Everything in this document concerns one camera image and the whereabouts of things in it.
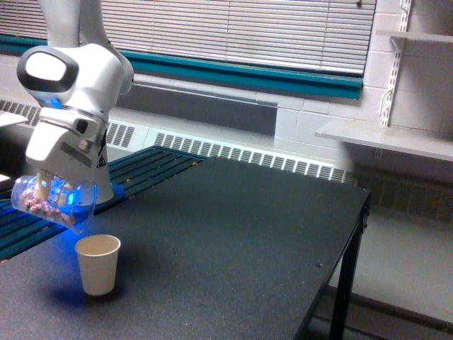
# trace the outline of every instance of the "paper cup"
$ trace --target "paper cup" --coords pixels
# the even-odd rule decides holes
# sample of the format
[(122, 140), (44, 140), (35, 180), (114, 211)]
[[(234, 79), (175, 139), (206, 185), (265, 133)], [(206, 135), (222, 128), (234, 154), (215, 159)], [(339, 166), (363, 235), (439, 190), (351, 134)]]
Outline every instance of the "paper cup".
[(82, 286), (89, 295), (103, 295), (115, 287), (121, 242), (111, 235), (93, 235), (76, 243)]

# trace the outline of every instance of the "cinder block wall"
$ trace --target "cinder block wall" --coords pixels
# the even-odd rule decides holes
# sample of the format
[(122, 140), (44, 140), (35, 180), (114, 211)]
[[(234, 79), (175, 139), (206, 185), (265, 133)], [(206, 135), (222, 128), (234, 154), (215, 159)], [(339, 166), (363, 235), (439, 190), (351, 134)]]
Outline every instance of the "cinder block wall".
[[(453, 1), (413, 0), (409, 25), (412, 32), (453, 35)], [(277, 106), (274, 147), (329, 160), (347, 167), (368, 166), (433, 181), (453, 182), (453, 163), (384, 151), (374, 158), (374, 149), (315, 137), (331, 120), (354, 119), (379, 124), (379, 104), (389, 82), (394, 49), (389, 37), (377, 29), (397, 30), (401, 9), (397, 0), (377, 0), (373, 34), (367, 59), (361, 99), (299, 98), (271, 93), (228, 89), (209, 84), (154, 78), (159, 87), (184, 88), (194, 94)], [(0, 97), (26, 103), (34, 100), (16, 79), (17, 57), (0, 55)], [(406, 42), (391, 125), (441, 133), (453, 137), (453, 46)]]

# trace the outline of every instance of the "candy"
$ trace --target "candy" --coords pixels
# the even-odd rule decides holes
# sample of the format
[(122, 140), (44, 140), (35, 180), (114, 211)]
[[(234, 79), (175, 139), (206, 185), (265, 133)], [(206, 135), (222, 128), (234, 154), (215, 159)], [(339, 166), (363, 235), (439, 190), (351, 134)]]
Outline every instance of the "candy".
[(72, 216), (62, 213), (58, 207), (53, 206), (46, 200), (34, 197), (32, 189), (27, 189), (21, 194), (19, 206), (23, 211), (66, 227), (73, 227), (76, 224), (76, 220)]

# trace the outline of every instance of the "shelf bracket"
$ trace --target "shelf bracket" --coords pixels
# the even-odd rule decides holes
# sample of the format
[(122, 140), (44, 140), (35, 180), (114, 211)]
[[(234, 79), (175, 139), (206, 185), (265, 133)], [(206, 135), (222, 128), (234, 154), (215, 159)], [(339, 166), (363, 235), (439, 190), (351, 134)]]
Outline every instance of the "shelf bracket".
[(383, 153), (384, 153), (384, 150), (381, 149), (380, 147), (377, 147), (376, 149), (374, 149), (374, 158), (381, 159)]
[[(400, 32), (407, 32), (409, 16), (411, 14), (412, 0), (400, 0), (401, 6), (401, 22), (399, 26)], [(381, 117), (381, 126), (389, 126), (391, 109), (394, 104), (394, 94), (398, 81), (399, 67), (404, 51), (404, 39), (391, 37), (391, 43), (395, 48), (394, 63), (391, 67), (389, 86), (381, 99), (379, 107), (379, 116)]]

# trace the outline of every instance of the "table leg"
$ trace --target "table leg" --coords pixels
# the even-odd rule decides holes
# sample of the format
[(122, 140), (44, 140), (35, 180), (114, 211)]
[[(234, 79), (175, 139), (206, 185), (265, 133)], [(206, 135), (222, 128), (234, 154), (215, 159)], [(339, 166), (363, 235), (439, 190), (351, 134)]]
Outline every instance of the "table leg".
[(338, 280), (338, 289), (333, 308), (330, 340), (343, 339), (345, 330), (346, 317), (348, 315), (349, 299), (352, 291), (352, 283), (354, 281), (355, 267), (359, 255), (360, 240), (363, 233), (363, 219), (359, 222), (354, 235), (343, 254), (343, 262), (341, 264), (340, 279)]

